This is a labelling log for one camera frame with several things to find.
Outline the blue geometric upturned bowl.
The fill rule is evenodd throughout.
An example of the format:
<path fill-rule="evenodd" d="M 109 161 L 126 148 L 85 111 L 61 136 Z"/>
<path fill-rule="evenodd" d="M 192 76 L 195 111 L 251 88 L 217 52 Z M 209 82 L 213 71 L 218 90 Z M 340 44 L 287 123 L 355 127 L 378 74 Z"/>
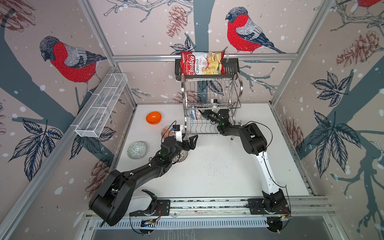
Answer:
<path fill-rule="evenodd" d="M 195 117 L 196 117 L 196 120 L 202 119 L 201 112 L 199 110 L 195 110 Z"/>

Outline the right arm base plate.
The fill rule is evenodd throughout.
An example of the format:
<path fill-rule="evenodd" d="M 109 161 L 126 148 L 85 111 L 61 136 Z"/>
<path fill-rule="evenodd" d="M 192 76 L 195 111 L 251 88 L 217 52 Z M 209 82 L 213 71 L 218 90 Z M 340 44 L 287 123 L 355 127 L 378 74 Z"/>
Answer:
<path fill-rule="evenodd" d="M 291 209 L 286 199 L 276 203 L 263 198 L 252 198 L 247 200 L 246 208 L 250 210 L 251 215 L 290 215 Z"/>

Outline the stainless steel dish rack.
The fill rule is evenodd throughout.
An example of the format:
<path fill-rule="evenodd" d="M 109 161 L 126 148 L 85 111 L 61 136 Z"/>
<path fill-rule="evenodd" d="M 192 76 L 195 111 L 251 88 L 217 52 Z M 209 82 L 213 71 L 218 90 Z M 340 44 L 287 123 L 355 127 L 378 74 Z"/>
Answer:
<path fill-rule="evenodd" d="M 215 135 L 218 126 L 235 124 L 241 107 L 243 81 L 240 73 L 181 75 L 184 128 L 188 135 Z"/>

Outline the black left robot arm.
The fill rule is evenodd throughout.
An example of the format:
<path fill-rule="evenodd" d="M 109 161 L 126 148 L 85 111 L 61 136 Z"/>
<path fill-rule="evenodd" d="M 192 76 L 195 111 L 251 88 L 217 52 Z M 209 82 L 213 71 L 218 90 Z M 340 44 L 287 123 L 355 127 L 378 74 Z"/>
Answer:
<path fill-rule="evenodd" d="M 89 202 L 89 208 L 110 226 L 117 224 L 126 214 L 134 191 L 148 181 L 163 176 L 172 167 L 172 159 L 183 150 L 196 148 L 198 136 L 181 142 L 167 137 L 161 149 L 149 162 L 131 171 L 113 170 L 105 178 Z"/>

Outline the white brown patterned bowl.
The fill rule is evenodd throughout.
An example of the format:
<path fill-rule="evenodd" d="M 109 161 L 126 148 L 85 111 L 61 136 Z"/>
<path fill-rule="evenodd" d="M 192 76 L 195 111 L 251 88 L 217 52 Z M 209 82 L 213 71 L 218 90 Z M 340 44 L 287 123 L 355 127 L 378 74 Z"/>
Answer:
<path fill-rule="evenodd" d="M 175 158 L 175 163 L 183 162 L 188 157 L 188 151 L 182 150 Z"/>

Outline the blue floral ceramic bowl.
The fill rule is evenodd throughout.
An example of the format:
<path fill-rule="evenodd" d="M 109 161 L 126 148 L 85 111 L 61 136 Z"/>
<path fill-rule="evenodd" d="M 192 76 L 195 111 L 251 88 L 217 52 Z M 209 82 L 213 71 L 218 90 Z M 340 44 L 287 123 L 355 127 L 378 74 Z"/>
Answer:
<path fill-rule="evenodd" d="M 189 117 L 191 120 L 196 120 L 196 111 L 195 110 L 189 110 Z"/>

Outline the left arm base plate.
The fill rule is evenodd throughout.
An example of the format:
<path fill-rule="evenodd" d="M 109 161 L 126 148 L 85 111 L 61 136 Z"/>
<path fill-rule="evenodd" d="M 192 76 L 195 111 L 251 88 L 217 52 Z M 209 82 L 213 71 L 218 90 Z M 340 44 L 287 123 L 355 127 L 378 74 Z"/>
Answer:
<path fill-rule="evenodd" d="M 157 200 L 151 202 L 145 210 L 138 210 L 131 212 L 131 217 L 158 217 L 169 216 L 171 201 L 170 200 Z"/>

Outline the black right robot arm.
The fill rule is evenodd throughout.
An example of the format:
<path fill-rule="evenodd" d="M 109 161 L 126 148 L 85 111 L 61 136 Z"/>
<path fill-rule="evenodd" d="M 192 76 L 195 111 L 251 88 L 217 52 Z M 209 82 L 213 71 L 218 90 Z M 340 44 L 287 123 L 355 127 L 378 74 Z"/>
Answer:
<path fill-rule="evenodd" d="M 246 125 L 234 125 L 230 122 L 228 109 L 201 111 L 201 116 L 217 125 L 219 134 L 223 136 L 239 137 L 246 153 L 250 154 L 258 165 L 259 177 L 262 184 L 263 206 L 267 213 L 275 214 L 279 210 L 290 215 L 290 200 L 286 199 L 283 188 L 275 181 L 274 174 L 268 160 L 268 142 L 254 121 Z"/>

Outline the red patterned ceramic bowl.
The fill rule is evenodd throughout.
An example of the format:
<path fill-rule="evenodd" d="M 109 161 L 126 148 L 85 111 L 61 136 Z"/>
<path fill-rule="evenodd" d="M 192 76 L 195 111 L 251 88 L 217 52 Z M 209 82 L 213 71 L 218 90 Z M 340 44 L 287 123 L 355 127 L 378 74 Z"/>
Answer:
<path fill-rule="evenodd" d="M 174 135 L 175 132 L 173 131 L 173 127 L 166 127 L 161 131 L 161 137 L 163 140 L 167 137 L 173 137 Z"/>

